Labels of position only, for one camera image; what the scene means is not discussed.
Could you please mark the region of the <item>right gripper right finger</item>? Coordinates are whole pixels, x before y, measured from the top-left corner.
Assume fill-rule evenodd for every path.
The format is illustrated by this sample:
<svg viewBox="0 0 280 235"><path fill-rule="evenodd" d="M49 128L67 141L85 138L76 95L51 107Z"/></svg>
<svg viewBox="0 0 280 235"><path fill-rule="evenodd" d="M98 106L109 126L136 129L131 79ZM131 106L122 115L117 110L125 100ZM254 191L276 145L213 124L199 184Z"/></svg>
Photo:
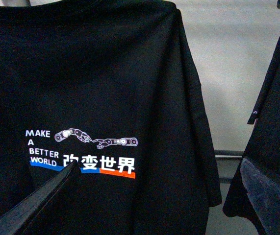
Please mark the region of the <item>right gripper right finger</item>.
<svg viewBox="0 0 280 235"><path fill-rule="evenodd" d="M242 183L266 234L280 235L280 176L244 157Z"/></svg>

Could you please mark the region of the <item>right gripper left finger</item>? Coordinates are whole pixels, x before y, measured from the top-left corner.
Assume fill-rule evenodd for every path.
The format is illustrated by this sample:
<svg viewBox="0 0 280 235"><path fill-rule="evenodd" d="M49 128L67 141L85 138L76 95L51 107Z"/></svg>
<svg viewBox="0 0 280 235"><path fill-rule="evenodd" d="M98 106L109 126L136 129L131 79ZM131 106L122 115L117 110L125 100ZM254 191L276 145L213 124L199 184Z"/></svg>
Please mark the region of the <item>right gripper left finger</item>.
<svg viewBox="0 0 280 235"><path fill-rule="evenodd" d="M75 188L79 167L73 161L0 217L0 235L51 235L62 204Z"/></svg>

